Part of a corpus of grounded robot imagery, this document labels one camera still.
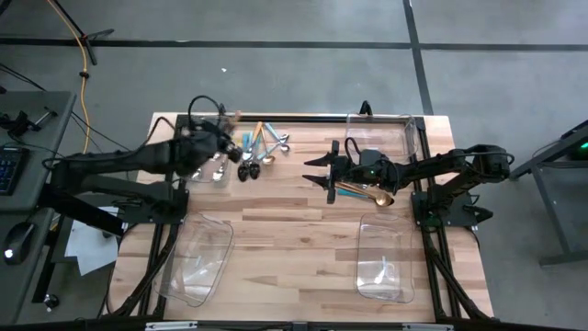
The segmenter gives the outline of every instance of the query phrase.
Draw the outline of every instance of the wooden table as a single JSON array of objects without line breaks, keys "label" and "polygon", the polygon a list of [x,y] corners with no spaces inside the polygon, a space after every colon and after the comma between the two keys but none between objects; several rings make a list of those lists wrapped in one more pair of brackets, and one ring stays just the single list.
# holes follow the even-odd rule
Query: wooden table
[{"label": "wooden table", "polygon": [[[165,116],[175,122],[176,115],[155,113],[153,120]],[[448,117],[427,116],[424,121],[431,154],[454,148]],[[379,124],[383,125],[390,125],[390,130],[401,129],[391,127],[392,124]],[[251,131],[253,127],[254,123],[240,125],[235,137],[241,137],[240,132]],[[415,291],[412,302],[366,299],[357,293],[354,285],[361,216],[381,212],[411,221],[409,195],[413,186],[400,190],[396,202],[385,209],[342,196],[337,197],[335,204],[327,205],[326,192],[301,177],[324,175],[326,169],[302,163],[323,156],[330,150],[331,140],[342,143],[345,124],[276,123],[275,128],[280,133],[290,133],[288,143],[292,150],[289,155],[274,152],[276,162],[271,168],[263,169],[259,179],[241,183],[233,165],[226,188],[200,184],[188,187],[187,221],[190,215],[201,212],[229,222],[234,230],[235,247],[214,295],[198,308],[170,300],[165,319],[434,322],[419,234],[413,235],[411,244],[402,248],[412,257]],[[167,140],[172,135],[171,128],[160,125],[152,142]],[[452,176],[440,176],[437,183],[444,183]],[[144,172],[138,176],[138,181],[143,183],[162,179]],[[143,276],[152,237],[150,224],[136,226],[125,236],[110,284],[110,304],[114,309]],[[492,315],[474,237],[465,229],[447,228],[447,241],[457,279],[480,309]],[[444,308],[449,314],[447,287],[443,278],[439,276],[439,279]]]}]

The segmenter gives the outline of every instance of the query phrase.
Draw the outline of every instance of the concrete floor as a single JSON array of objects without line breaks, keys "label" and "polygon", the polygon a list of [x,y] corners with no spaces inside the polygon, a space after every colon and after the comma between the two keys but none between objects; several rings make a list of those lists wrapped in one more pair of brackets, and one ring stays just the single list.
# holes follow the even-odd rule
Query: concrete floor
[{"label": "concrete floor", "polygon": [[[176,40],[409,41],[401,0],[63,0],[87,32]],[[413,0],[420,42],[588,43],[583,0]],[[45,2],[16,1],[0,34],[68,38]],[[128,146],[154,111],[184,111],[195,94],[230,109],[423,114],[411,51],[99,48],[86,92],[92,124]],[[459,147],[495,143],[520,165],[540,146],[586,120],[586,52],[424,51],[433,110],[450,117]],[[51,90],[79,90],[77,48],[0,46],[0,62]],[[0,74],[8,89],[30,90]],[[79,103],[75,111],[81,113]],[[71,125],[60,150],[78,152]],[[103,149],[114,149],[100,142]],[[588,328],[588,263],[540,268],[560,246],[530,177],[477,189],[494,211],[481,225],[481,254],[495,315],[536,325]],[[58,271],[51,314],[26,308],[21,323],[93,317],[108,269],[84,278]]]}]

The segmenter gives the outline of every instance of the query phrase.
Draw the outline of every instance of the white paper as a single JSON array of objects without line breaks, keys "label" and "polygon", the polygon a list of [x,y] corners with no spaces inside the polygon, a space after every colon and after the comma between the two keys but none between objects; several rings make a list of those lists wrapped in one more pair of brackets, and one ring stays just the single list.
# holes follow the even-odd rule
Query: white paper
[{"label": "white paper", "polygon": [[[115,214],[119,210],[115,207],[100,207],[100,209]],[[82,276],[116,261],[118,255],[119,246],[116,236],[111,235],[105,238],[102,231],[73,221],[70,238],[65,247],[65,256],[77,257]]]}]

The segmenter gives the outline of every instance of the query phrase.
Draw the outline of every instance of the computer mouse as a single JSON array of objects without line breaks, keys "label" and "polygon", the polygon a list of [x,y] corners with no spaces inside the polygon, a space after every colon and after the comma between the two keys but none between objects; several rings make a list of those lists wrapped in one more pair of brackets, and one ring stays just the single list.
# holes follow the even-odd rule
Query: computer mouse
[{"label": "computer mouse", "polygon": [[35,227],[33,223],[22,222],[10,229],[2,247],[7,265],[18,265],[27,259]]}]

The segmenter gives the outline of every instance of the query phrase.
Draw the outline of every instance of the keyboard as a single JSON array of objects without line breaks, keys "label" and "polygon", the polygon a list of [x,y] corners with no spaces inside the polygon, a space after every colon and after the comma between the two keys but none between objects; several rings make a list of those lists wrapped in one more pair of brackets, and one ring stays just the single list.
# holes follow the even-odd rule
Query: keyboard
[{"label": "keyboard", "polygon": [[0,196],[12,195],[27,155],[27,148],[4,147],[0,149]]}]

